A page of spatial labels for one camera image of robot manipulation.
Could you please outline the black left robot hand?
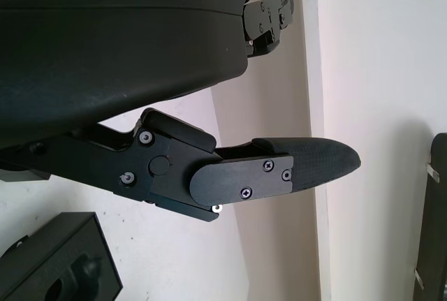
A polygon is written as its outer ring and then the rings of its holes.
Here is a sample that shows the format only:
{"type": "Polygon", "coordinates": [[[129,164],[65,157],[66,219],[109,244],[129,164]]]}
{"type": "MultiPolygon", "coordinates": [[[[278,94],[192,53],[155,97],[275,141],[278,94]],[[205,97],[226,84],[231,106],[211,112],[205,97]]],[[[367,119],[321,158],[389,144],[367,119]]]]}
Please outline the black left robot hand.
{"type": "Polygon", "coordinates": [[[1,0],[1,179],[56,175],[215,220],[360,167],[324,138],[215,138],[153,103],[241,76],[293,0],[1,0]]]}

